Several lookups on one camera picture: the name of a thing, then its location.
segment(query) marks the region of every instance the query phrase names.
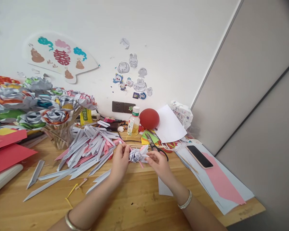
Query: wooden desk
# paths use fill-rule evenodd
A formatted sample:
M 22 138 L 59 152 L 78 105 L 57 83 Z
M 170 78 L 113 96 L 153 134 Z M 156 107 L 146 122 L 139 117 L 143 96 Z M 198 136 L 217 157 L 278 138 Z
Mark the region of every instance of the wooden desk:
M 121 136 L 125 140 L 126 132 Z M 140 141 L 140 135 L 133 140 Z M 89 169 L 70 181 L 69 177 L 66 177 L 23 202 L 30 192 L 51 180 L 37 181 L 26 190 L 38 161 L 43 159 L 48 165 L 43 167 L 40 175 L 53 173 L 59 164 L 54 159 L 63 152 L 56 150 L 48 139 L 36 145 L 34 149 L 38 153 L 26 159 L 23 163 L 23 171 L 0 190 L 0 231 L 47 230 L 70 209 L 64 198 L 73 186 L 76 183 L 80 184 L 91 171 Z M 182 164 L 177 155 L 173 152 L 169 153 L 168 157 L 174 175 L 193 192 L 202 204 L 209 208 L 224 226 L 265 211 L 263 205 L 253 198 L 247 204 L 238 206 L 223 216 L 196 177 Z M 108 171 L 111 165 L 112 160 L 108 160 L 100 170 L 89 177 L 83 185 L 83 193 L 81 190 L 72 193 L 69 200 L 73 206 L 85 198 L 85 193 L 93 185 L 93 180 Z M 182 231 L 190 230 L 190 226 L 173 197 L 158 195 L 158 181 L 154 170 L 148 164 L 144 164 L 144 169 L 142 169 L 138 163 L 130 163 L 123 182 L 109 199 L 93 230 Z

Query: silver bangle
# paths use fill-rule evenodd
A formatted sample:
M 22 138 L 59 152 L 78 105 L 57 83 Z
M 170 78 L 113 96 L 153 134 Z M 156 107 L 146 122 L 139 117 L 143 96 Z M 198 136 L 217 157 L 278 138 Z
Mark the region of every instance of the silver bangle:
M 192 192 L 189 190 L 189 197 L 188 197 L 187 201 L 185 202 L 185 204 L 184 205 L 178 204 L 180 209 L 185 209 L 189 205 L 190 201 L 192 200 L 192 195 L 193 195 Z
M 70 211 L 71 211 L 71 210 L 69 210 L 69 211 L 65 214 L 65 222 L 66 222 L 67 226 L 68 226 L 71 230 L 73 230 L 73 231 L 90 231 L 90 230 L 91 230 L 91 228 L 90 228 L 90 229 L 79 229 L 79 228 L 75 227 L 75 226 L 71 223 L 70 219 L 68 218 L 68 214 L 70 213 Z

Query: red balloon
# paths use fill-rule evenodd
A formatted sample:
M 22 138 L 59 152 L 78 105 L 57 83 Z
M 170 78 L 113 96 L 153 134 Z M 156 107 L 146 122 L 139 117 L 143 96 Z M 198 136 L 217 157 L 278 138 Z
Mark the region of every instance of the red balloon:
M 152 108 L 143 110 L 140 115 L 140 123 L 145 129 L 154 129 L 160 122 L 160 116 L 157 111 Z

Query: plastic bottle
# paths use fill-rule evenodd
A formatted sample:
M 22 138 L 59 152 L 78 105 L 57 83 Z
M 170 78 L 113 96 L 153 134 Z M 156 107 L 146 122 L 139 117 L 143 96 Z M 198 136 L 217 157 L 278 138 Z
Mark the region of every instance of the plastic bottle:
M 134 106 L 132 116 L 128 119 L 127 134 L 130 137 L 135 137 L 138 134 L 138 128 L 140 123 L 139 110 L 139 107 Z

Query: hand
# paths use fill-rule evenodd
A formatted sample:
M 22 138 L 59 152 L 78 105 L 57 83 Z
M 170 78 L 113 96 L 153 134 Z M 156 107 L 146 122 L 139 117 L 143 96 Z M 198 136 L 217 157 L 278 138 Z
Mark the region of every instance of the hand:
M 164 154 L 159 153 L 158 151 L 150 151 L 147 153 L 149 157 L 146 158 L 148 164 L 154 169 L 156 174 L 160 179 L 169 186 L 170 183 L 175 179 L 173 173 L 171 172 L 169 163 Z
M 112 168 L 109 178 L 120 183 L 128 167 L 130 147 L 127 144 L 119 144 L 112 158 Z

